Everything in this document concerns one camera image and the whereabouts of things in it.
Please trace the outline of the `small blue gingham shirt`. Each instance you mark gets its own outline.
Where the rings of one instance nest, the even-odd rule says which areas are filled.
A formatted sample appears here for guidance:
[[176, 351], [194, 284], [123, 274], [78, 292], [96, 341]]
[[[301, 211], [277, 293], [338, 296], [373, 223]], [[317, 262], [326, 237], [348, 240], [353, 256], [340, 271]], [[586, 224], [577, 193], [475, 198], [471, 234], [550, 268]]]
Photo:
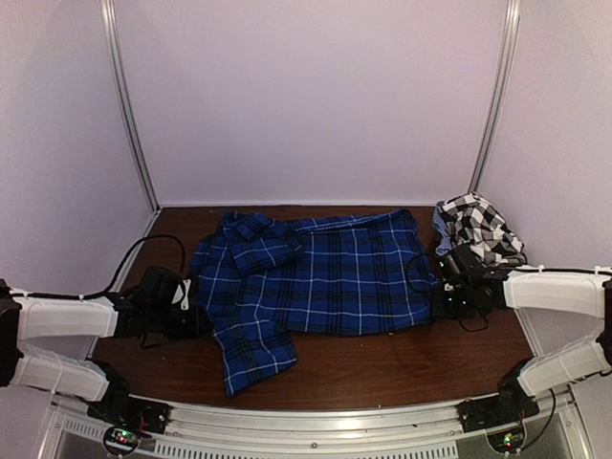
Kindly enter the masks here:
[[458, 211], [451, 201], [441, 201], [433, 210], [432, 224], [435, 231], [435, 255], [441, 257], [449, 252], [455, 244], [454, 239], [458, 231]]

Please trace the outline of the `black white checked shirt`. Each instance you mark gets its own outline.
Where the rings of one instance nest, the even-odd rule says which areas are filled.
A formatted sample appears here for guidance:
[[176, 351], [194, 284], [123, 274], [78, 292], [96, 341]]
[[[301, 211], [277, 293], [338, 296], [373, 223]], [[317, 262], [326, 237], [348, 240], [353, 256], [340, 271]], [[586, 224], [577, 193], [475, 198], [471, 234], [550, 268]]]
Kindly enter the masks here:
[[452, 249], [467, 244], [486, 266], [527, 264], [523, 242], [490, 201], [474, 192], [447, 201], [456, 205], [459, 220]]

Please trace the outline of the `blue plaid long sleeve shirt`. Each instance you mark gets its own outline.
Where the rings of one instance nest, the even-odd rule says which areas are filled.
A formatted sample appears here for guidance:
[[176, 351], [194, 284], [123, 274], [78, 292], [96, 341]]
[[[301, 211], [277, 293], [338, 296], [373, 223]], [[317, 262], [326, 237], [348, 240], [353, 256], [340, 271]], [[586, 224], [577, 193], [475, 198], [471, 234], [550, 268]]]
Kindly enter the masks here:
[[439, 284], [405, 209], [299, 220], [229, 212], [189, 272], [230, 397], [296, 363], [292, 333], [353, 337], [428, 323]]

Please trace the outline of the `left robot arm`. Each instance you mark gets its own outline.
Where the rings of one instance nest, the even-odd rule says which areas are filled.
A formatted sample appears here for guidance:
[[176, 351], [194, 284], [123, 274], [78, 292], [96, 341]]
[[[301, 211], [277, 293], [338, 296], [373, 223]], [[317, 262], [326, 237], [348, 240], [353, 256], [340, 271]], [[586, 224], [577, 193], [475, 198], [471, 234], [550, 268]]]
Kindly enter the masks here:
[[128, 383], [109, 365], [78, 361], [40, 349], [33, 339], [137, 338], [159, 334], [170, 341], [196, 339], [210, 329], [193, 303], [193, 282], [168, 269], [149, 267], [123, 293], [33, 293], [1, 286], [1, 384], [26, 385], [90, 403], [118, 425], [137, 417]]

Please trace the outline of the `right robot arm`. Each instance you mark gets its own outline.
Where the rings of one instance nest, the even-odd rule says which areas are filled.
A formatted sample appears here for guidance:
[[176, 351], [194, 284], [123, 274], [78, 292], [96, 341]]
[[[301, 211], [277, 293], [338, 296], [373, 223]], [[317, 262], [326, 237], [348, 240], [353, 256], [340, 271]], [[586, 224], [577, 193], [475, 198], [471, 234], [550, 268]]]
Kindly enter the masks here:
[[553, 354], [518, 363], [498, 384], [490, 404], [496, 421], [511, 421], [527, 399], [559, 385], [611, 373], [611, 272], [482, 264], [469, 246], [436, 259], [444, 279], [443, 310], [457, 319], [494, 310], [541, 309], [575, 313], [603, 321], [603, 329], [568, 343]]

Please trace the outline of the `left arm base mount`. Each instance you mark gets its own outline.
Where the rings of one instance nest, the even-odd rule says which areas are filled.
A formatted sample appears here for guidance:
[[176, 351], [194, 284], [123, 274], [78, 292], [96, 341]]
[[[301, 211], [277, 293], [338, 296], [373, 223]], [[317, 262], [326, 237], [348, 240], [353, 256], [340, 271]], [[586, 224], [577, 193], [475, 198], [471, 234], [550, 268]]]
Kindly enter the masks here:
[[168, 404], [133, 397], [128, 381], [109, 363], [97, 360], [90, 363], [102, 371], [109, 385], [100, 401], [85, 402], [89, 416], [134, 433], [165, 433]]

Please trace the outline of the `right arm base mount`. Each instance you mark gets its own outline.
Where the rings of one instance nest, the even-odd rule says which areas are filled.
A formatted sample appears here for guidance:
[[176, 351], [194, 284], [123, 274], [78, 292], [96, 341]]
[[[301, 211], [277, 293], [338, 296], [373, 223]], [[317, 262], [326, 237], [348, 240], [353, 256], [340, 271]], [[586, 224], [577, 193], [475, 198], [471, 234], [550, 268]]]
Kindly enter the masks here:
[[539, 413], [534, 396], [528, 396], [518, 377], [528, 360], [518, 362], [497, 384], [497, 394], [478, 400], [464, 400], [456, 406], [464, 432], [518, 423]]

